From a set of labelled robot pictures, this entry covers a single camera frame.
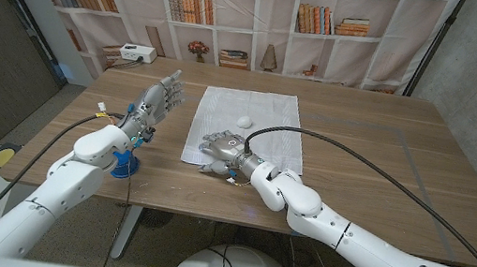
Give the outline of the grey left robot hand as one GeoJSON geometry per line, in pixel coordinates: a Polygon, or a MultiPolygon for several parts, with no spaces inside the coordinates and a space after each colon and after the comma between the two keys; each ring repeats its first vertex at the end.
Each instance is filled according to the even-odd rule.
{"type": "Polygon", "coordinates": [[[180,82],[182,70],[178,69],[159,83],[144,90],[134,101],[132,111],[128,112],[120,122],[129,138],[142,139],[148,142],[155,134],[155,125],[165,119],[169,111],[183,102],[184,82],[180,82]]]}

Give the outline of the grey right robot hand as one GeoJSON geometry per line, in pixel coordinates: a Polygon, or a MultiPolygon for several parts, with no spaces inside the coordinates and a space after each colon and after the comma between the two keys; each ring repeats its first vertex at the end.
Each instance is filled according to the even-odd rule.
{"type": "Polygon", "coordinates": [[[245,150],[245,139],[239,134],[225,130],[205,134],[202,139],[200,150],[211,156],[214,161],[200,165],[198,168],[200,172],[225,175],[236,170],[249,179],[261,164],[261,159],[258,156],[245,150]]]}

